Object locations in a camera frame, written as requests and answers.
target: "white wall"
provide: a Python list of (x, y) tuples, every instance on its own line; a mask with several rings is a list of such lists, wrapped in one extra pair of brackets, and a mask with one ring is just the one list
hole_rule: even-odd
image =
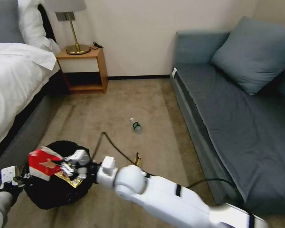
[(285, 25), (285, 0), (259, 0), (254, 18)]
[[(231, 29), (257, 0), (86, 0), (74, 27), (82, 44), (104, 46), (109, 76), (169, 74), (175, 32)], [(49, 13), (60, 47), (73, 44), (69, 22)]]

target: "sofa armrest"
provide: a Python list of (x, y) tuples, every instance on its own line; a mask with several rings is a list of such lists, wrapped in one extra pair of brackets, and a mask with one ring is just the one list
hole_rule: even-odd
[(183, 63), (210, 63), (214, 53), (225, 43), (227, 31), (177, 31), (173, 66)]

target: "wooden nightstand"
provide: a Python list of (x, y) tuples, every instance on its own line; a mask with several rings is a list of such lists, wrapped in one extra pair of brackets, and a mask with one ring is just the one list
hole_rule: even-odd
[(64, 48), (56, 58), (70, 94), (106, 92), (108, 74), (102, 48), (82, 55), (69, 55)]

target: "green bottle label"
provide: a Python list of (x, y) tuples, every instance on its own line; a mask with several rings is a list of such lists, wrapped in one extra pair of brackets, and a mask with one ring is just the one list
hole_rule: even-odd
[(140, 126), (138, 122), (135, 122), (135, 123), (133, 124), (134, 129), (137, 128), (138, 126)]

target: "beige carpet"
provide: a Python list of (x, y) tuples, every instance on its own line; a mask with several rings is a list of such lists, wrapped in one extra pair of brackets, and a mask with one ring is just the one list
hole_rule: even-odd
[[(142, 126), (136, 134), (134, 117)], [(204, 178), (193, 143), (168, 79), (110, 81), (106, 94), (63, 96), (54, 99), (53, 113), (40, 142), (70, 140), (95, 148), (102, 131), (129, 157), (139, 152), (142, 167), (183, 186)], [(103, 140), (97, 161), (114, 156), (117, 165), (128, 162)], [(207, 184), (194, 189), (214, 205)], [(284, 217), (266, 218), (272, 227), (285, 227)], [(112, 190), (93, 185), (80, 201), (48, 211), (38, 209), (23, 192), (9, 213), (7, 228), (171, 227), (122, 200)]]

